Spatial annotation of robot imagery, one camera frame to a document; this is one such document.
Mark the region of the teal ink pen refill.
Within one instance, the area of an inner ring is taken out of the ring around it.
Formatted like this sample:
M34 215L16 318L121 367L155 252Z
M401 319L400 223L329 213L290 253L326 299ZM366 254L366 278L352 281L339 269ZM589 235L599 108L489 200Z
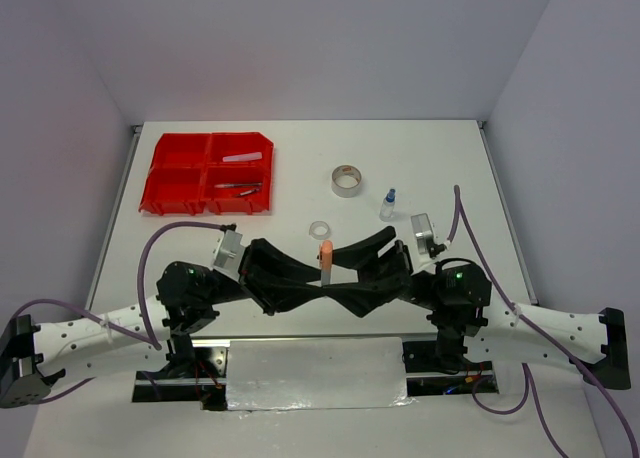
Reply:
M239 189L239 188L260 188L261 182L248 183L216 183L213 185L215 189Z

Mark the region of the orange highlighter cap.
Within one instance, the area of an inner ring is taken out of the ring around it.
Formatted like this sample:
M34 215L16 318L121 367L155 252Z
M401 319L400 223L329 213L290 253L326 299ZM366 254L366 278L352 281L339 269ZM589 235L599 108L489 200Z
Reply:
M319 247L319 264L322 273L329 273L333 265L333 243L324 240Z

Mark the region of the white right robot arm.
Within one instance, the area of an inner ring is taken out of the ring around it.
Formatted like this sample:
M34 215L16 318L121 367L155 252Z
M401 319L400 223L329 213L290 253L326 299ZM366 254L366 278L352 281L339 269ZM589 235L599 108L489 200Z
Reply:
M605 389L631 387L624 314L618 309L580 314L518 304L484 263L465 258L414 271L391 227L334 251L332 262L356 271L358 279L331 284L323 277L322 293L355 316L395 300L426 310L436 337L409 344L405 361L411 369L453 374L488 362L542 364L574 369Z

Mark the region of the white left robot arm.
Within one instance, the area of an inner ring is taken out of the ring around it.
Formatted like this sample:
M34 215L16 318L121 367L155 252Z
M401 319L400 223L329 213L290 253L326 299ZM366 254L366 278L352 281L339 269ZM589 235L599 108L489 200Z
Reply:
M53 398L64 378L80 387L126 369L175 377L198 365L191 336L217 316L214 305L245 298L239 283L218 270L173 262L157 293L134 305L94 315L77 309L69 322L33 322L23 312L1 336L1 405L15 408Z

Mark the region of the orange-tipped clear highlighter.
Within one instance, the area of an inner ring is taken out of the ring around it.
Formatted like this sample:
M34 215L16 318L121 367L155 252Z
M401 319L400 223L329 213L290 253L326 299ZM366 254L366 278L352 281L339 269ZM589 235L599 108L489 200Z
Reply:
M321 271L321 285L328 286L331 283L331 271L330 270L322 270Z

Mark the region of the pink highlighter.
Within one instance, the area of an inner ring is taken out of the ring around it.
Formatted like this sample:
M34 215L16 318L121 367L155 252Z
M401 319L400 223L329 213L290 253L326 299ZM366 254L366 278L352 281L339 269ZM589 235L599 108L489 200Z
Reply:
M257 151L257 152L224 156L222 158L222 162L223 163L253 162L253 161L260 161L262 158L263 158L263 154Z

